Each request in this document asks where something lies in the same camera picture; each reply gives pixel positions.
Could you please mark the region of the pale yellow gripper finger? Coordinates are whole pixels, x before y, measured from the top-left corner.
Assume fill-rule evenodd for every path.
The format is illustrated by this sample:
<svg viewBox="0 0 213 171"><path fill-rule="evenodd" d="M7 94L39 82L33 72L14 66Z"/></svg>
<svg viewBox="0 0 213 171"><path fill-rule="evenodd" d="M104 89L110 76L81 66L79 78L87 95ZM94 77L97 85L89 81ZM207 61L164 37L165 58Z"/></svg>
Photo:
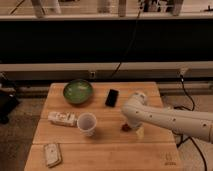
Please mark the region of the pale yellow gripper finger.
<svg viewBox="0 0 213 171"><path fill-rule="evenodd" d="M143 126L140 126L137 130L136 130L136 135L137 135L137 138L139 140L142 140L144 138L144 132L145 132L145 129Z"/></svg>

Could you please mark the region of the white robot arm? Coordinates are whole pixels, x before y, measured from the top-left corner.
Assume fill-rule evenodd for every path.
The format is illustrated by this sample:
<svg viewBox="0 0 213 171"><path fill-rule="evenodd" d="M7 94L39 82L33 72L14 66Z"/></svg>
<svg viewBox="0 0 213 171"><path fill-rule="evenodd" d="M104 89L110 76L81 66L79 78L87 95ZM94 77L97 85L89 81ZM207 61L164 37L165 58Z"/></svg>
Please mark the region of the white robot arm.
<svg viewBox="0 0 213 171"><path fill-rule="evenodd" d="M213 113L152 107L147 101L144 93L135 92L123 104L122 114L132 129L146 122L213 143Z"/></svg>

